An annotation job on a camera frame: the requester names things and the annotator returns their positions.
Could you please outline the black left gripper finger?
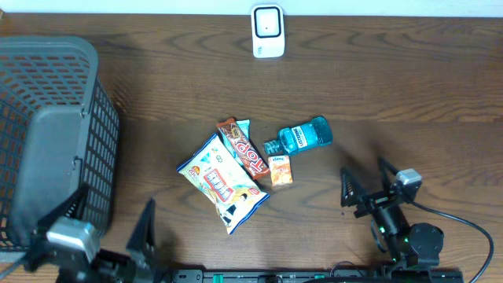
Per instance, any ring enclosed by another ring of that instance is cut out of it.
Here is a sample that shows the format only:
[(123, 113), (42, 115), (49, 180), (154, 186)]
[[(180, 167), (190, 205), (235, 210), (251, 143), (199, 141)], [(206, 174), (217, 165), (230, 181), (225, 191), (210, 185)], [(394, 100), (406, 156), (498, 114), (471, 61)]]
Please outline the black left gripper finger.
[(60, 218), (81, 219), (87, 202), (89, 186), (81, 185), (70, 197), (37, 222), (37, 231), (46, 232)]
[(127, 242), (127, 251), (132, 259), (153, 259), (155, 251), (155, 206), (154, 199), (146, 204)]

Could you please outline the mint green small packet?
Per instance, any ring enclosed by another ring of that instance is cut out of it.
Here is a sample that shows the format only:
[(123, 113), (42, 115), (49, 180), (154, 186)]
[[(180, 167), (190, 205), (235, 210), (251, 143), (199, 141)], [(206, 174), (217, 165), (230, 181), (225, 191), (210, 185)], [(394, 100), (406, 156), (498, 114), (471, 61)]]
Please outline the mint green small packet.
[[(250, 126), (250, 120), (249, 119), (244, 119), (244, 120), (236, 120), (235, 118), (231, 118), (233, 122), (237, 124), (237, 126), (241, 129), (243, 132), (244, 136), (246, 138), (249, 138), (249, 126)], [(230, 140), (222, 134), (222, 142), (223, 145), (227, 148), (231, 156), (241, 165), (242, 167), (244, 166), (243, 161), (240, 159), (240, 157), (237, 155), (235, 152), (235, 149), (232, 147)]]

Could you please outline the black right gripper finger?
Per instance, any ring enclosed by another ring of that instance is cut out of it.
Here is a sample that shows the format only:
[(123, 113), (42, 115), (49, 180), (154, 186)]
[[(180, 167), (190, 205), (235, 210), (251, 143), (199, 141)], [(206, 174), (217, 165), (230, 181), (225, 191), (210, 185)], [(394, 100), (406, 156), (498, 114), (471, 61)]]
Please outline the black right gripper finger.
[(392, 181), (389, 179), (388, 174), (391, 173), (391, 176), (395, 178), (398, 169), (382, 157), (378, 158), (378, 168), (383, 188), (390, 189), (392, 187)]
[(367, 197), (366, 191), (346, 167), (340, 169), (340, 178), (341, 206), (350, 207), (364, 203)]

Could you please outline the cream wet wipes pack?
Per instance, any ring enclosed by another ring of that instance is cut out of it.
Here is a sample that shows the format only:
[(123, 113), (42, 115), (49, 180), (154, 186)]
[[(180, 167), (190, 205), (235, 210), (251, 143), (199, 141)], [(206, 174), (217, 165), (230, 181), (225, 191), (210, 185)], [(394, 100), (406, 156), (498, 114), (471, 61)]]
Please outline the cream wet wipes pack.
[(228, 234), (245, 223), (269, 194), (263, 192), (213, 134), (193, 156), (177, 166), (214, 205)]

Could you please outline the small orange tissue pack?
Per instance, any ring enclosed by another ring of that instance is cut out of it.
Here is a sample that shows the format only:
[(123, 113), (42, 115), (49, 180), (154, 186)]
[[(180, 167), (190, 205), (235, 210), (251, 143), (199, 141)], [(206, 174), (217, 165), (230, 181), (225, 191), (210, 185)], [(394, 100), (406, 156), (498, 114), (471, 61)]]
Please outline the small orange tissue pack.
[(272, 186), (284, 186), (293, 183), (289, 156), (268, 157)]

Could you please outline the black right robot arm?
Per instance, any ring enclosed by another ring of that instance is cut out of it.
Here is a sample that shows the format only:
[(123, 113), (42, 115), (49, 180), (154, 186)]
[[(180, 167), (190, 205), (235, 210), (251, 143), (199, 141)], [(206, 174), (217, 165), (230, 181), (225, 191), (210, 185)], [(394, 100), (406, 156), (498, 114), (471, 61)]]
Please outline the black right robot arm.
[(389, 252), (396, 268), (428, 269), (439, 265), (444, 233), (432, 224), (409, 224), (401, 209), (412, 204), (422, 185), (422, 176), (414, 169), (399, 170), (383, 158), (378, 159), (383, 189), (367, 193), (356, 177), (343, 167), (340, 170), (343, 207), (356, 207), (354, 216), (370, 215), (376, 224), (371, 229), (374, 240), (383, 240), (379, 250)]

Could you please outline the orange chocolate bar wrapper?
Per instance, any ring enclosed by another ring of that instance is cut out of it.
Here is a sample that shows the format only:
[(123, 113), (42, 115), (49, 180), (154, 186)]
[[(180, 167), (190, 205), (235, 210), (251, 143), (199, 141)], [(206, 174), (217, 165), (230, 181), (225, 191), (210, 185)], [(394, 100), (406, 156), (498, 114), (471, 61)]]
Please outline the orange chocolate bar wrapper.
[(264, 159), (258, 154), (255, 146), (246, 138), (235, 122), (229, 118), (227, 121), (218, 123), (217, 128), (231, 142), (235, 152), (244, 163), (244, 169), (256, 180), (270, 173)]

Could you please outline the blue mouthwash bottle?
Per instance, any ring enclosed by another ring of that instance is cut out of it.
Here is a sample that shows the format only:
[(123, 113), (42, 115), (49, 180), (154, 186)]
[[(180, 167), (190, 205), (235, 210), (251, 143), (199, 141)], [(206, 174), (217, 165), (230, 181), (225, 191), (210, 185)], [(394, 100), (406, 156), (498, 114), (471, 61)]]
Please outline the blue mouthwash bottle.
[(321, 146), (330, 145), (333, 134), (327, 119), (317, 116), (311, 121), (278, 131), (277, 138), (263, 144), (267, 155), (282, 153), (293, 156)]

